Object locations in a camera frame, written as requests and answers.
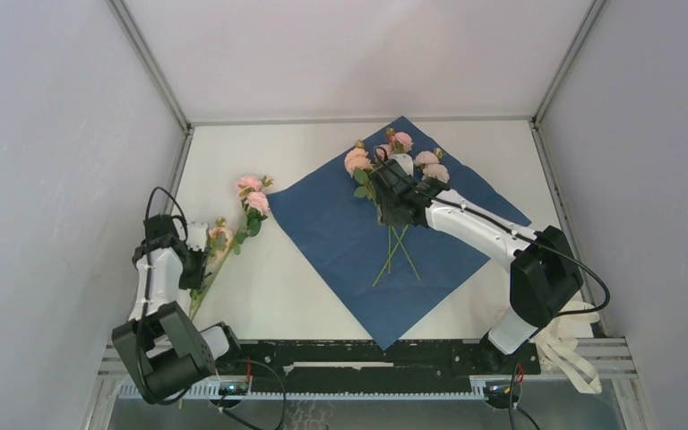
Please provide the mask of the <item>blue wrapping paper sheet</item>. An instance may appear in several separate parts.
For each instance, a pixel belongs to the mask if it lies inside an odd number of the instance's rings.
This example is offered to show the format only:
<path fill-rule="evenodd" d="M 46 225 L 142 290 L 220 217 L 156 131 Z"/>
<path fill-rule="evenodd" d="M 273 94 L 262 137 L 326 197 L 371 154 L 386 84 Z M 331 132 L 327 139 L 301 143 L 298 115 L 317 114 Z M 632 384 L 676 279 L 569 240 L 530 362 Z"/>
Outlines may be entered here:
<path fill-rule="evenodd" d="M 444 233 L 398 228 L 402 244 L 357 198 L 344 155 L 270 195 L 282 230 L 373 340 L 388 348 L 429 314 L 488 257 Z"/>

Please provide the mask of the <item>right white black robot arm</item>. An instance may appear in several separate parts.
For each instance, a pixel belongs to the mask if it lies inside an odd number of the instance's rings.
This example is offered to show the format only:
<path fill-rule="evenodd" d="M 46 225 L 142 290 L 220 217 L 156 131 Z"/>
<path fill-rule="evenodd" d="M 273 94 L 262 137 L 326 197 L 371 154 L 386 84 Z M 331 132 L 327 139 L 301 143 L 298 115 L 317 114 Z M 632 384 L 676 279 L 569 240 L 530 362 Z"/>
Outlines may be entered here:
<path fill-rule="evenodd" d="M 439 179 L 417 181 L 394 160 L 367 176 L 383 224 L 442 232 L 509 273 L 510 305 L 482 339 L 482 360 L 490 371 L 503 373 L 513 366 L 518 349 L 545 329 L 581 289 L 584 270 L 559 228 L 535 230 L 499 217 Z"/>

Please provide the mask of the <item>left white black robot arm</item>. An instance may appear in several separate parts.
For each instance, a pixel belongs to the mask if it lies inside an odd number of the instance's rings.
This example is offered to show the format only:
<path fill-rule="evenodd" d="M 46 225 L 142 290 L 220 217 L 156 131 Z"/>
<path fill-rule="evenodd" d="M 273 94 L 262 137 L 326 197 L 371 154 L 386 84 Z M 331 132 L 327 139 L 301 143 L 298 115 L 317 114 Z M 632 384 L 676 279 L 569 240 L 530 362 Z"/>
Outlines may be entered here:
<path fill-rule="evenodd" d="M 143 399 L 168 405 L 217 368 L 237 371 L 245 352 L 228 325 L 199 330 L 177 301 L 183 291 L 206 289 L 207 224 L 160 214 L 143 226 L 144 239 L 132 257 L 138 272 L 133 310 L 111 339 Z"/>

